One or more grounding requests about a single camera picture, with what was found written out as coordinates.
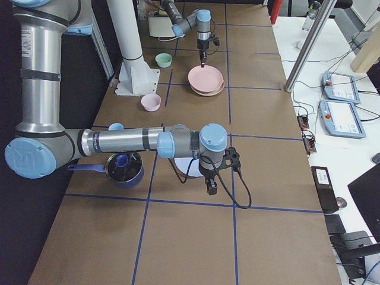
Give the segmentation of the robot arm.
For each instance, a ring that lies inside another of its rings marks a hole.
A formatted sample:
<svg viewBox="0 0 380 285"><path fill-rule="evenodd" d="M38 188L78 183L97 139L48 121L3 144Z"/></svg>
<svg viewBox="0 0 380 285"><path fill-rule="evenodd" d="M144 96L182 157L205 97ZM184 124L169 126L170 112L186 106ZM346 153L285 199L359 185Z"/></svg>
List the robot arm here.
<svg viewBox="0 0 380 285"><path fill-rule="evenodd" d="M90 1L13 1L21 25L23 118L17 136L5 147L7 165L16 174L39 179L61 166L105 173L116 185L137 186L144 168L140 152L156 151L173 160L198 161L207 192L214 195L226 168L227 132L209 123L200 131L178 124L106 131L66 129L60 123L61 41L64 34L90 35Z"/></svg>
<svg viewBox="0 0 380 285"><path fill-rule="evenodd" d="M197 32L197 48L199 50L201 68L204 68L211 40L211 12L207 9L195 9L191 15L184 18L178 11L174 1L162 0L160 1L160 6L169 16L172 22L172 30L176 37L182 37L191 30Z"/></svg>

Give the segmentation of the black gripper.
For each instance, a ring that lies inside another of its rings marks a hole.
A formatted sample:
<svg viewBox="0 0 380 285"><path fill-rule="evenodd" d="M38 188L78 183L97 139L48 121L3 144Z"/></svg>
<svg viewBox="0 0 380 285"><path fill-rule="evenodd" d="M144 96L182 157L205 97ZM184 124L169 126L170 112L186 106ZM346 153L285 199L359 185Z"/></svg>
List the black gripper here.
<svg viewBox="0 0 380 285"><path fill-rule="evenodd" d="M217 173L215 170L206 169L203 166L199 167L200 173L203 175L205 179L205 183L207 185L207 193L208 195L215 195L217 193L217 183L215 177Z"/></svg>
<svg viewBox="0 0 380 285"><path fill-rule="evenodd" d="M207 50L209 48L208 40L197 40L197 48L199 50L199 57L201 58L201 67L205 67Z"/></svg>

